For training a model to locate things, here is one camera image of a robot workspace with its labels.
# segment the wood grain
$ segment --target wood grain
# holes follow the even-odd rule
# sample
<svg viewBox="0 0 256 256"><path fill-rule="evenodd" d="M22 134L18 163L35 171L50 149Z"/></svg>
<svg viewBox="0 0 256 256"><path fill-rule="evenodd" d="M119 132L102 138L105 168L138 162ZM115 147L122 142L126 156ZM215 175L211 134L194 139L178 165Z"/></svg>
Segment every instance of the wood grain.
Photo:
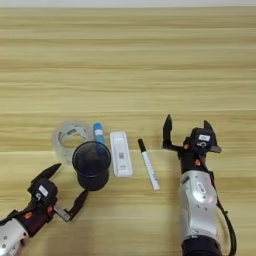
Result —
<svg viewBox="0 0 256 256"><path fill-rule="evenodd" d="M0 10L0 214L22 209L26 188L56 163L55 127L67 119L125 130L134 176L91 193L73 223L56 217L23 255L181 255L180 166L161 149L173 115L175 143L207 119L221 155L209 155L239 256L256 249L256 9ZM137 139L161 184L151 189ZM62 206L81 190L72 167L54 181ZM220 221L220 241L229 240Z"/></svg>

